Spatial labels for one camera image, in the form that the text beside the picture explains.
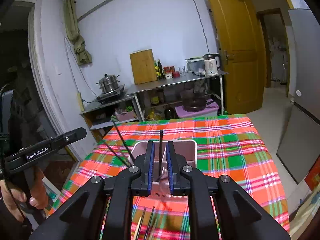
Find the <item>person's left hand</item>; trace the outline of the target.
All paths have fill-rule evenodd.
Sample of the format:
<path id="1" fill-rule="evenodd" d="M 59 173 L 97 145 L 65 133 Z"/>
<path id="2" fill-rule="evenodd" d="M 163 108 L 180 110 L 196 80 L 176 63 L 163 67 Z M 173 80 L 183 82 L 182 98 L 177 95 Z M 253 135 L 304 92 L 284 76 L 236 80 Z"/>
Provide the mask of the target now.
<path id="1" fill-rule="evenodd" d="M 35 179 L 33 187 L 30 190 L 31 198 L 28 202 L 38 210 L 43 210 L 48 205 L 48 196 L 42 181 L 44 174 L 38 167 L 35 167 L 34 171 Z M 1 194 L 7 210 L 17 221 L 23 222 L 24 218 L 18 210 L 13 198 L 16 202 L 25 203 L 27 201 L 26 194 L 20 188 L 16 187 L 12 183 L 6 183 L 4 180 L 1 180 Z"/>

